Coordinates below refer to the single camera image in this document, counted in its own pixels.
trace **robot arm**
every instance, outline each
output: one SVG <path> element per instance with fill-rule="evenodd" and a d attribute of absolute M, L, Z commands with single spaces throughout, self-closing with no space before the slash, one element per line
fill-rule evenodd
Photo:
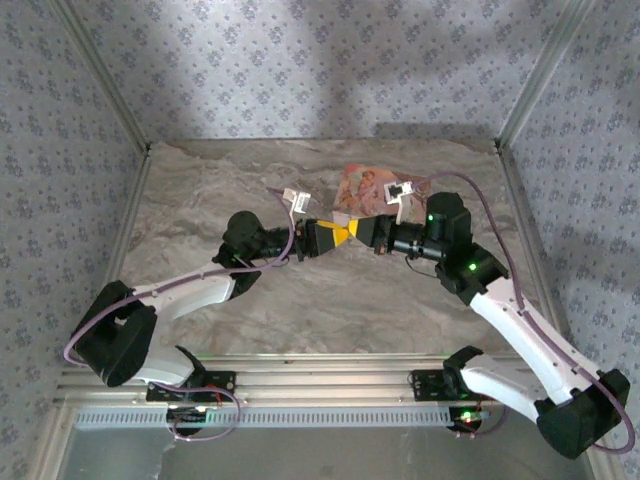
<path fill-rule="evenodd" d="M 538 379 L 532 382 L 530 376 L 500 366 L 481 350 L 466 347 L 444 362 L 443 375 L 449 391 L 460 396 L 473 392 L 500 401 L 535 422 L 558 452 L 576 458 L 621 420 L 607 397 L 579 370 L 599 379 L 622 405 L 629 393 L 628 380 L 618 370 L 599 371 L 525 299 L 525 310 L 537 329 L 527 321 L 515 300 L 513 281 L 505 267 L 472 242 L 471 217 L 457 194 L 432 195 L 427 211 L 426 226 L 398 222 L 396 216 L 389 215 L 353 220 L 348 228 L 322 220 L 299 221 L 295 241 L 286 255 L 295 255 L 299 261 L 313 258 L 351 235 L 379 255 L 395 251 L 412 259 L 437 262 L 435 270 L 442 286 L 489 321 Z M 154 336 L 156 323 L 241 295 L 260 277 L 252 262 L 283 254 L 288 237 L 286 228 L 265 230 L 251 212 L 235 214 L 213 262 L 224 269 L 236 269 L 235 272 L 242 267 L 253 271 L 215 275 L 203 267 L 132 289 L 122 282 L 112 282 L 100 293 L 76 332 L 104 309 L 123 299 L 132 301 L 90 328 L 73 350 L 108 386 L 138 379 L 201 387 L 202 365 L 181 347 L 160 345 Z M 551 339 L 572 365 L 550 348 L 543 336 Z"/>

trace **gray marble table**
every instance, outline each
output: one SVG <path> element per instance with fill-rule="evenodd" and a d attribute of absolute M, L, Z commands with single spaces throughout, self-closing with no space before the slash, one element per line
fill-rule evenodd
<path fill-rule="evenodd" d="M 191 141 L 157 144 L 121 278 L 159 281 L 206 263 L 229 217 L 252 210 L 266 228 L 284 225 L 266 187 L 312 194 L 308 214 L 330 219 L 346 163 L 425 175 L 443 169 L 471 175 L 487 195 L 516 260 L 525 293 L 537 304 L 532 277 L 490 142 L 450 141 Z M 475 240 L 502 256 L 482 206 L 461 180 L 455 190 L 472 213 Z M 432 271 L 428 262 L 417 268 Z M 374 256 L 357 241 L 331 254 L 271 269 L 246 294 L 161 325 L 166 344 L 198 354 L 452 353 L 466 345 L 508 350 L 485 320 L 448 294 L 438 280 L 409 270 L 401 255 Z"/>

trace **vent grille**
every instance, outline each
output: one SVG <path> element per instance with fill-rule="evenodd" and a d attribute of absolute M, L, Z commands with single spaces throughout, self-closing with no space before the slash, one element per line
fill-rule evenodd
<path fill-rule="evenodd" d="M 166 410 L 84 408 L 77 416 L 78 429 L 166 427 Z M 200 427 L 229 426 L 232 408 L 209 410 Z M 238 428 L 335 428 L 335 427 L 436 427 L 451 425 L 446 407 L 380 408 L 245 408 Z"/>

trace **patterned wallpaper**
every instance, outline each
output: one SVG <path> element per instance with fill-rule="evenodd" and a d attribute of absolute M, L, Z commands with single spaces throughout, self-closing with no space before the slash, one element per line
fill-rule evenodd
<path fill-rule="evenodd" d="M 514 154 L 574 340 L 632 379 L 640 436 L 640 4 L 600 2 Z M 618 442 L 626 440 L 618 430 Z M 640 446 L 623 457 L 640 478 Z"/>
<path fill-rule="evenodd" d="M 61 24 L 0 1 L 0 478 L 23 478 L 139 155 Z"/>
<path fill-rule="evenodd" d="M 495 136 L 563 0 L 72 0 L 149 140 Z"/>

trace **marble surface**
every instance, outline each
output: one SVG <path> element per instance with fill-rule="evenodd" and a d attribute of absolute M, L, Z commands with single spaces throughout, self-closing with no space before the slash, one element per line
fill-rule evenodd
<path fill-rule="evenodd" d="M 190 141 L 154 145 L 150 161 L 121 274 L 131 286 L 205 264 L 217 252 L 228 218 L 239 210 L 252 210 L 266 228 L 285 225 L 267 186 L 306 190 L 312 194 L 308 215 L 331 218 L 344 164 L 361 162 L 417 175 L 453 169 L 476 179 L 520 268 L 525 293 L 537 303 L 489 141 Z M 475 194 L 458 179 L 436 181 L 432 191 L 440 190 L 461 194 L 475 240 L 504 261 Z M 414 265 L 433 271 L 427 261 Z M 162 342 L 200 354 L 509 348 L 437 279 L 412 272 L 401 255 L 375 256 L 356 240 L 320 258 L 271 269 L 238 299 L 158 328 Z"/>

